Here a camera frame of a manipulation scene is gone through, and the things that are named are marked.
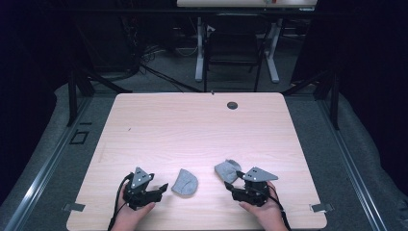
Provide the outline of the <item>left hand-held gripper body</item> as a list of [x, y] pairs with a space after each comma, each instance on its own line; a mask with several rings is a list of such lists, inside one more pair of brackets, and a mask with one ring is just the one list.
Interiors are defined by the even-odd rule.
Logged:
[[124, 190], [123, 199], [129, 207], [136, 210], [153, 201], [152, 193], [146, 190], [149, 182], [154, 178], [154, 174], [148, 174], [140, 167], [136, 167], [131, 176], [130, 182]]

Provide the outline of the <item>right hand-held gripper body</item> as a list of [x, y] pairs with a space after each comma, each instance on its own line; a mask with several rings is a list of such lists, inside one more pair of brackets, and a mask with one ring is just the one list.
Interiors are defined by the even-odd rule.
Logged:
[[261, 207], [270, 197], [268, 181], [277, 179], [278, 177], [276, 175], [259, 167], [253, 167], [244, 174], [244, 186], [242, 189], [236, 188], [233, 199]]

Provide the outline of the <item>grey sock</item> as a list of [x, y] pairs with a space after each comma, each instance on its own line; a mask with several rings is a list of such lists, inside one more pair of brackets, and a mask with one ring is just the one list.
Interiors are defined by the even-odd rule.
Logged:
[[234, 183], [238, 179], [237, 172], [241, 170], [241, 165], [234, 160], [225, 160], [215, 166], [215, 172], [220, 179], [229, 184]]
[[181, 168], [171, 189], [181, 195], [193, 195], [197, 188], [197, 178], [188, 170]]

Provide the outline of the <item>person's right hand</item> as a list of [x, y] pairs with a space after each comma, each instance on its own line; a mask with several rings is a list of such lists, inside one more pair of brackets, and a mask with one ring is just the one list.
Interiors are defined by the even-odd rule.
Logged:
[[276, 188], [271, 182], [268, 182], [268, 188], [270, 198], [263, 206], [257, 207], [244, 201], [240, 202], [239, 205], [252, 214], [265, 231], [289, 231], [278, 204]]

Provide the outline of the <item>person's left hand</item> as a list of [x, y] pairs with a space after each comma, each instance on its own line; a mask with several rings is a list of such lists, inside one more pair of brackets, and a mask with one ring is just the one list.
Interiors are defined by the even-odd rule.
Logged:
[[151, 202], [138, 210], [133, 210], [125, 204], [122, 197], [118, 200], [120, 208], [111, 231], [135, 231], [139, 223], [153, 210], [155, 203]]

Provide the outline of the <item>black tape square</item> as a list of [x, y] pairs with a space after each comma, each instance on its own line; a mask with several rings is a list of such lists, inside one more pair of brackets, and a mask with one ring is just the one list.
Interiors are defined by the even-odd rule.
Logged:
[[76, 130], [69, 143], [70, 144], [84, 144], [88, 138], [88, 135], [89, 135], [88, 131]]

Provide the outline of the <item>black metal stand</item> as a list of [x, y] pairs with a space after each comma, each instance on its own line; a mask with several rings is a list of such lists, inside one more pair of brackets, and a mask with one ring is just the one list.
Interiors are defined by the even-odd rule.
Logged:
[[67, 82], [69, 106], [69, 120], [67, 126], [71, 126], [78, 116], [77, 90], [79, 90], [85, 97], [92, 97], [95, 94], [95, 89], [90, 82], [91, 80], [102, 84], [116, 93], [130, 93], [129, 90], [114, 84], [89, 68], [74, 66], [68, 75]]
[[317, 87], [313, 92], [316, 100], [325, 100], [327, 96], [330, 99], [329, 120], [336, 130], [339, 130], [338, 111], [340, 98], [340, 77], [332, 70], [325, 70], [314, 77], [300, 81], [293, 87], [282, 92], [283, 95], [292, 95], [307, 86], [317, 83]]

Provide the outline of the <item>black chair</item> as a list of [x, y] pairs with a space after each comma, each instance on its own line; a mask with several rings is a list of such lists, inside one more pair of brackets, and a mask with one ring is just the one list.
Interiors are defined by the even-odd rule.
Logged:
[[204, 38], [204, 90], [208, 89], [207, 72], [211, 65], [257, 67], [254, 91], [258, 89], [266, 41], [271, 23], [260, 14], [227, 14], [203, 18], [207, 30]]

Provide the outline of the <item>dark curtain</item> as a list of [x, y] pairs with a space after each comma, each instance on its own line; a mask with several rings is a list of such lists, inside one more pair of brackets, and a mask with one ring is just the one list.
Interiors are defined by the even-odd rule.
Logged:
[[292, 80], [310, 79], [341, 58], [340, 92], [382, 168], [408, 196], [408, 0], [318, 0], [316, 11], [357, 15], [314, 19]]
[[38, 0], [0, 0], [0, 204], [11, 193], [67, 82]]

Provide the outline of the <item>grey table bracket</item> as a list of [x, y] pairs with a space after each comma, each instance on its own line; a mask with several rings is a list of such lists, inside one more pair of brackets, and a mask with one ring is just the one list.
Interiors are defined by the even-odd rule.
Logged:
[[310, 206], [311, 210], [314, 213], [327, 213], [331, 212], [334, 210], [334, 207], [330, 203], [320, 203], [320, 204], [314, 204]]
[[78, 203], [65, 203], [63, 206], [63, 210], [65, 212], [72, 212], [72, 211], [83, 212], [84, 209], [85, 209], [85, 205], [78, 204]]

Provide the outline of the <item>aluminium floor rail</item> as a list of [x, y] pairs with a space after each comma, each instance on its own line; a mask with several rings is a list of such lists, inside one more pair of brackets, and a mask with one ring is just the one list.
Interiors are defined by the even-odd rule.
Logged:
[[317, 104], [330, 130], [330, 133], [334, 137], [336, 144], [340, 149], [340, 152], [341, 152], [340, 156], [341, 156], [341, 159], [344, 165], [345, 172], [353, 187], [353, 190], [355, 191], [358, 197], [361, 207], [364, 210], [366, 218], [370, 224], [371, 230], [372, 231], [389, 231], [372, 199], [370, 191], [368, 190], [365, 184], [365, 181], [360, 174], [358, 167], [354, 163], [354, 160], [344, 141], [341, 131], [337, 130], [330, 120], [328, 106], [326, 105], [324, 101], [320, 101], [320, 100], [317, 101]]
[[73, 136], [74, 127], [90, 102], [89, 97], [80, 100], [77, 116], [67, 126], [68, 103], [62, 99], [57, 100], [56, 108], [31, 159], [0, 206], [0, 231], [22, 230], [62, 158], [68, 140]]

